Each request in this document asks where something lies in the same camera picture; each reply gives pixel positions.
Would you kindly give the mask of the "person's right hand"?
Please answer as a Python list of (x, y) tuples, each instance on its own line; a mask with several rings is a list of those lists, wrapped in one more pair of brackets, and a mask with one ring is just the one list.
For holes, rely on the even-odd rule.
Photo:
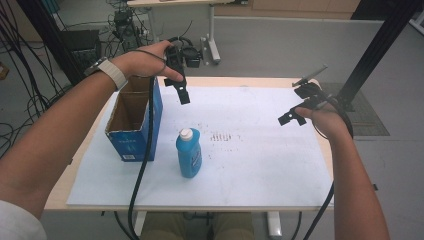
[(296, 107), (295, 112), (301, 117), (308, 118), (313, 125), (327, 137), (329, 141), (348, 139), (351, 140), (348, 128), (336, 110), (326, 105), (319, 110), (310, 110)]

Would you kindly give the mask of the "white paper sheet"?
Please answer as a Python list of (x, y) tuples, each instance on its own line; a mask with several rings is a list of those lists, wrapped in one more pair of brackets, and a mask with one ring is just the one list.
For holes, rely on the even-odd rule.
[[(190, 87), (182, 105), (161, 90), (163, 111), (155, 159), (142, 168), (124, 162), (99, 123), (83, 156), (70, 206), (139, 209), (315, 208), (331, 179), (314, 127), (278, 118), (297, 105), (289, 88)], [(176, 140), (184, 128), (200, 132), (202, 165), (182, 176)]]

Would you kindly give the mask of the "person's leg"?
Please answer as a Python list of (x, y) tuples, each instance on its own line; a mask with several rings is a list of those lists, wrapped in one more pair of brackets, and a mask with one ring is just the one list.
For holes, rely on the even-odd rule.
[(213, 240), (254, 240), (252, 214), (248, 212), (223, 212), (214, 216)]
[(186, 227), (181, 213), (148, 212), (141, 240), (185, 240)]

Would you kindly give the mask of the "blue cardboard box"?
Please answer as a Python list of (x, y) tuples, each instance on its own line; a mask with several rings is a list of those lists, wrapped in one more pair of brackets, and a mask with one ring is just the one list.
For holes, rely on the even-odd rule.
[(124, 162), (141, 162), (147, 153), (153, 127), (149, 161), (155, 159), (163, 103), (156, 77), (131, 77), (118, 92), (105, 134)]

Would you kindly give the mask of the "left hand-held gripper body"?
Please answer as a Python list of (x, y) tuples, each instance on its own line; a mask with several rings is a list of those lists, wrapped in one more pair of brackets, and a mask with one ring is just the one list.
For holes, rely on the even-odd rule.
[(170, 38), (169, 42), (180, 43), (180, 46), (169, 46), (165, 50), (166, 65), (169, 68), (184, 76), (184, 67), (198, 68), (200, 66), (203, 54), (194, 47), (190, 39), (178, 36)]

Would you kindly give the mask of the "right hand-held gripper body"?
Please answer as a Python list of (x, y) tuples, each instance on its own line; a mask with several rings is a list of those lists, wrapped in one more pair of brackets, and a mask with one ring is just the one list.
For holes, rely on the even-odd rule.
[(318, 70), (303, 76), (300, 80), (292, 84), (295, 93), (303, 99), (303, 102), (294, 106), (294, 108), (302, 107), (310, 110), (318, 110), (330, 103), (332, 95), (326, 94), (317, 83), (312, 82), (312, 79), (327, 68), (328, 66), (324, 64)]

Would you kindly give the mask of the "black metal frame post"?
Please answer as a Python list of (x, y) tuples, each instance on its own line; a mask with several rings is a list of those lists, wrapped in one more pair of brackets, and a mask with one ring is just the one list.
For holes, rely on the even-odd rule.
[(76, 86), (85, 75), (80, 69), (76, 59), (65, 45), (62, 34), (42, 0), (16, 0), (30, 23), (46, 44), (54, 59), (68, 78)]
[(421, 2), (422, 0), (400, 0), (383, 22), (337, 95), (338, 103), (344, 109), (350, 108), (361, 87), (413, 17)]

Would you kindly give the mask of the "white table leg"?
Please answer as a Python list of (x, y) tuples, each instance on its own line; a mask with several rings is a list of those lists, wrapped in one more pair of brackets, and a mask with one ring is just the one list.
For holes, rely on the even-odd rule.
[(281, 240), (283, 233), (281, 228), (280, 214), (278, 211), (266, 213), (268, 236), (273, 240)]
[(144, 222), (146, 219), (147, 212), (146, 211), (138, 211), (135, 218), (134, 231), (137, 236), (141, 235)]

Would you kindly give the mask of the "white background desk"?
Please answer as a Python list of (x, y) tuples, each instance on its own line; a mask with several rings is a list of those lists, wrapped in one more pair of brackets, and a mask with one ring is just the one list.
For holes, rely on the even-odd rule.
[(150, 31), (154, 42), (159, 41), (157, 28), (155, 26), (154, 9), (158, 7), (183, 7), (204, 5), (207, 9), (207, 19), (209, 21), (208, 32), (201, 37), (201, 43), (207, 43), (209, 54), (215, 64), (221, 62), (221, 57), (215, 42), (215, 6), (219, 4), (228, 4), (235, 0), (128, 0), (127, 4), (131, 8), (142, 8), (147, 11)]

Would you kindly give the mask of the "person's left hand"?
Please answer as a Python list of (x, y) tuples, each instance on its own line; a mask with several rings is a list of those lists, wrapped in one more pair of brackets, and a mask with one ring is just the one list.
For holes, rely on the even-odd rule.
[(115, 57), (111, 62), (121, 70), (125, 77), (130, 76), (164, 76), (181, 82), (183, 76), (166, 65), (165, 50), (172, 44), (161, 41), (152, 45), (140, 47)]

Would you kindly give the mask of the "person's left leg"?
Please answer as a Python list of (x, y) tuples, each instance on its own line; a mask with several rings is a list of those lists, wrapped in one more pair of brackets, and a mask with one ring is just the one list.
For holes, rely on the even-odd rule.
[(186, 227), (181, 213), (148, 212), (141, 240), (185, 240)]

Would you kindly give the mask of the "blue plastic bottle white cap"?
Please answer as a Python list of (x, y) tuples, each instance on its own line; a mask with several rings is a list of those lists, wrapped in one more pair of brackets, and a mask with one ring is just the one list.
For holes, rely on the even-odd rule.
[(194, 128), (184, 128), (176, 140), (180, 171), (183, 177), (193, 178), (202, 165), (200, 132)]

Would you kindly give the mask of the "black computer tower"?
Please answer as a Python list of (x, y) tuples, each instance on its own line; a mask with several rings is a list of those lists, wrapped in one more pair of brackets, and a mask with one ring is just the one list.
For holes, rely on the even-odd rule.
[(98, 30), (67, 30), (60, 36), (82, 72), (101, 58), (101, 42)]

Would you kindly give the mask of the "person's right leg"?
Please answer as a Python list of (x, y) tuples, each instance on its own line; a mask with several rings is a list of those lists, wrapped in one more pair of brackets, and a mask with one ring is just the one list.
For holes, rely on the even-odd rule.
[(213, 240), (254, 240), (252, 214), (248, 212), (223, 212), (214, 216)]

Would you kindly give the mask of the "white shirt sleeve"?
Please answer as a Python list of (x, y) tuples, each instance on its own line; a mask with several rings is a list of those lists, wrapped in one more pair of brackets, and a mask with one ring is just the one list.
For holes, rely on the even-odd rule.
[(0, 200), (0, 240), (47, 240), (40, 220), (27, 210)]

